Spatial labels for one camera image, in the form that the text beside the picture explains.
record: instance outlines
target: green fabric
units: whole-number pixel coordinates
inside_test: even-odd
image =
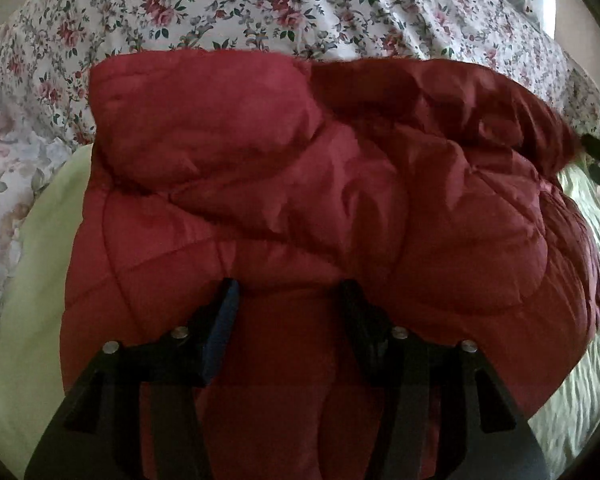
[[[0,459],[23,478],[63,398],[59,334],[64,280],[91,167],[85,146],[58,172],[20,230],[22,258],[0,320]]]
[[[46,425],[62,401],[59,333],[64,279],[91,149],[81,148],[59,171],[24,223],[23,255],[4,295],[0,320],[0,459],[21,479]],[[600,202],[577,166],[560,175],[600,247]],[[600,331],[582,361],[531,419],[552,478],[582,450],[600,421]]]

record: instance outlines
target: floral bedsheet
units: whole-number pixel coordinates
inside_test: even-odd
[[[29,0],[0,29],[0,298],[19,258],[20,222],[96,134],[90,68],[115,54],[179,48],[478,63],[527,87],[579,133],[600,136],[596,86],[504,0]]]

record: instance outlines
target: silver screw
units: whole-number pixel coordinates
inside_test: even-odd
[[[475,354],[478,351],[478,345],[475,341],[471,341],[470,339],[465,339],[460,343],[460,348],[469,354]]]
[[[403,326],[394,326],[391,329],[391,335],[394,336],[394,339],[407,339],[409,331]]]
[[[174,339],[184,339],[189,336],[189,329],[186,326],[177,326],[171,330],[171,337]]]
[[[117,341],[107,341],[102,346],[102,351],[105,354],[115,354],[119,348],[120,348],[120,343],[118,343]]]

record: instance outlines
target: red puffer jacket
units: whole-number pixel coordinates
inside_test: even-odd
[[[219,480],[363,477],[382,397],[334,305],[343,278],[426,340],[477,341],[527,415],[600,323],[598,252],[555,179],[578,142],[491,70],[145,52],[94,68],[90,102],[66,386],[105,341],[154,340],[238,279],[198,399]]]

